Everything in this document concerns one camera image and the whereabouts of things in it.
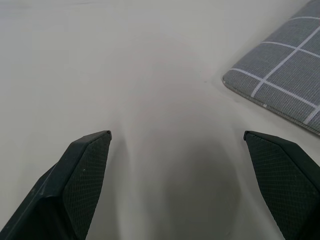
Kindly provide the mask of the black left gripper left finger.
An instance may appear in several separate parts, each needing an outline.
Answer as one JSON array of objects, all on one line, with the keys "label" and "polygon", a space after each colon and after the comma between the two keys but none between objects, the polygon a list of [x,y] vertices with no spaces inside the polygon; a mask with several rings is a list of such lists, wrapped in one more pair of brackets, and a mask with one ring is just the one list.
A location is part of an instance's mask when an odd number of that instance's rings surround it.
[{"label": "black left gripper left finger", "polygon": [[86,240],[102,191],[112,134],[73,141],[35,183],[0,240]]}]

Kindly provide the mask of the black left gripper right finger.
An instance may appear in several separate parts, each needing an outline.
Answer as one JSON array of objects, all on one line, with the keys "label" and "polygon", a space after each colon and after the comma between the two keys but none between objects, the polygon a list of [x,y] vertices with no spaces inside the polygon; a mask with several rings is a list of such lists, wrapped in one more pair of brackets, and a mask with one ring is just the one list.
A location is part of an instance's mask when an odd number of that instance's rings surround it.
[{"label": "black left gripper right finger", "polygon": [[320,166],[296,143],[245,131],[261,195],[285,240],[320,240]]}]

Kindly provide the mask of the grey checked cloth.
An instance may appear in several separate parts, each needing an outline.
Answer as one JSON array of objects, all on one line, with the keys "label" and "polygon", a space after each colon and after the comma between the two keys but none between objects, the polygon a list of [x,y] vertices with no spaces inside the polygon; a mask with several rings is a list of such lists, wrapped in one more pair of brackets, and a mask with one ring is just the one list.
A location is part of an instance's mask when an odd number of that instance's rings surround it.
[{"label": "grey checked cloth", "polygon": [[320,0],[296,14],[222,77],[233,92],[320,135]]}]

